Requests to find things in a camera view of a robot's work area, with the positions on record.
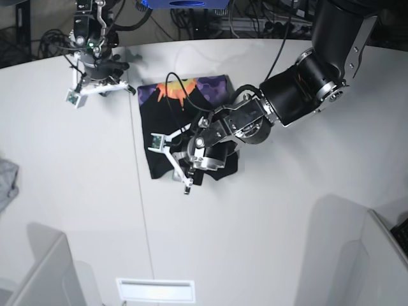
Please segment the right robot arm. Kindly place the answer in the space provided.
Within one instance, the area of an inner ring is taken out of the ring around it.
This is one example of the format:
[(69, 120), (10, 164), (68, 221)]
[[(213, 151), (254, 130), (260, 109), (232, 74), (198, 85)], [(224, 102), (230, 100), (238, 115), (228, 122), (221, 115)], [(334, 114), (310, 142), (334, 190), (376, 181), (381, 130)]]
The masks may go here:
[(52, 52), (61, 54), (73, 71), (74, 84), (118, 85), (129, 64), (120, 60), (113, 49), (119, 46), (119, 32), (135, 31), (152, 14), (146, 1), (137, 1), (136, 7), (144, 12), (133, 25), (119, 25), (125, 1), (77, 1), (73, 29), (64, 34), (59, 29), (48, 30), (40, 39), (38, 53), (48, 57)]

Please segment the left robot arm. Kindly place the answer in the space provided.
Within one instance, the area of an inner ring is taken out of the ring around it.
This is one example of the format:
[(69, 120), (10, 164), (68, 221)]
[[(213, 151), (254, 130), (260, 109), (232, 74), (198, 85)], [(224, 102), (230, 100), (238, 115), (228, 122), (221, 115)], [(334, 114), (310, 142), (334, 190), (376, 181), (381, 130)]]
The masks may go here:
[(188, 129), (180, 143), (165, 144), (174, 170), (216, 171), (245, 144), (264, 142), (279, 122), (289, 126), (338, 100), (361, 64), (361, 54), (384, 1), (318, 1), (312, 46), (287, 70), (259, 85), (243, 85), (228, 104)]

